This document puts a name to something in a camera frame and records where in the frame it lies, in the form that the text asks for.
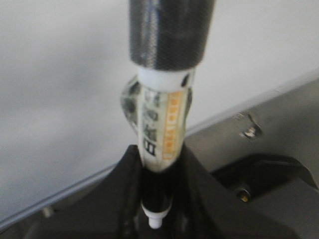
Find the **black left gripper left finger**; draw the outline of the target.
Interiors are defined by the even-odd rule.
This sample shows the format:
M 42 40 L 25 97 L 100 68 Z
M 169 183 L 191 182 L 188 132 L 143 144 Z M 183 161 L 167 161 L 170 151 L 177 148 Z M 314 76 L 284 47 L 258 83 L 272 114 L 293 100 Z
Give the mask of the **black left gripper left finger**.
M 136 239 L 142 165 L 138 148 L 128 146 L 114 170 L 89 194 L 33 223 L 25 239 Z

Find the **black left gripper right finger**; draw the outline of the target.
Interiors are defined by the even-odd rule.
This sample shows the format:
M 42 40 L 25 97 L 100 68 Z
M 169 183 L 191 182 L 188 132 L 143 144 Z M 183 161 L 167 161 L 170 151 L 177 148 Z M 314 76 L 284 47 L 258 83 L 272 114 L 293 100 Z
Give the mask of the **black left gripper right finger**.
M 183 146 L 178 162 L 176 239 L 297 239 L 297 233 L 249 209 Z

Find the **grey robot base platform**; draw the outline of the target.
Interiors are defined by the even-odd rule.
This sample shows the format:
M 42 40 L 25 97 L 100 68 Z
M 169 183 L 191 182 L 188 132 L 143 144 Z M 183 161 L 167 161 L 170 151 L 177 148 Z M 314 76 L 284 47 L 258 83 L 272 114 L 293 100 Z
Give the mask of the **grey robot base platform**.
M 307 83 L 260 101 L 256 106 L 242 110 L 232 117 L 207 123 L 188 134 L 185 146 L 210 174 L 252 154 L 293 157 L 310 171 L 319 186 L 319 83 Z M 114 170 L 122 157 L 106 176 L 5 228 L 0 227 L 1 238 L 23 239 L 33 223 L 48 219 L 89 194 Z M 179 160 L 174 168 L 171 210 L 162 226 L 152 229 L 140 203 L 134 218 L 138 239 L 174 239 L 178 162 Z M 293 229 L 299 239 L 316 239 L 319 236 L 319 188 L 315 189 L 301 179 L 295 179 L 250 202 L 242 203 Z

